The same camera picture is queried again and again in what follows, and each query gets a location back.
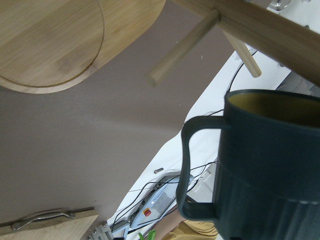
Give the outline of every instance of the emergency stop button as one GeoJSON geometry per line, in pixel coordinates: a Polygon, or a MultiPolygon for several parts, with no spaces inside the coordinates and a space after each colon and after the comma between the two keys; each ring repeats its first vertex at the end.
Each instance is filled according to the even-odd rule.
{"type": "Polygon", "coordinates": [[[146,210],[143,211],[143,214],[148,217],[151,214],[150,208],[147,208],[146,210]]]}

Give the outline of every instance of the yellow fabric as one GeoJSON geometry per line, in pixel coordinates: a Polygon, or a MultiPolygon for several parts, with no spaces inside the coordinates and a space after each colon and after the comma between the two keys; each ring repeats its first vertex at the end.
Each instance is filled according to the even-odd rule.
{"type": "Polygon", "coordinates": [[[167,233],[162,240],[215,240],[218,230],[213,222],[185,220],[167,233]]]}

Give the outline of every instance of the mug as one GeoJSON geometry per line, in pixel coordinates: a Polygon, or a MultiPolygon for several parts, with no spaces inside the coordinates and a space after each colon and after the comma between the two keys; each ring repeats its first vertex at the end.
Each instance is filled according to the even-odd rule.
{"type": "Polygon", "coordinates": [[[182,216],[214,222],[224,240],[320,239],[320,98],[272,90],[237,90],[223,116],[185,123],[176,190],[182,216]],[[189,140],[221,129],[212,202],[185,201],[189,140]]]}

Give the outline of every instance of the gray surface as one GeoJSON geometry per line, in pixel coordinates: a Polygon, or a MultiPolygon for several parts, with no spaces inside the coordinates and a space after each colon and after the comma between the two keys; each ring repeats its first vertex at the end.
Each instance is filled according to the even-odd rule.
{"type": "Polygon", "coordinates": [[[0,87],[0,223],[52,209],[113,215],[233,51],[214,28],[148,86],[144,75],[199,20],[168,1],[144,35],[80,84],[43,95],[0,87]]]}

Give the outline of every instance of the wooden tray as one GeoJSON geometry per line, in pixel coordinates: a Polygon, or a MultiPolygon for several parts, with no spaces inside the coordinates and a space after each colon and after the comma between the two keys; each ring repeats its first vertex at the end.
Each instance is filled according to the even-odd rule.
{"type": "Polygon", "coordinates": [[[0,85],[43,94],[80,83],[142,35],[165,1],[1,1],[0,85]]]}

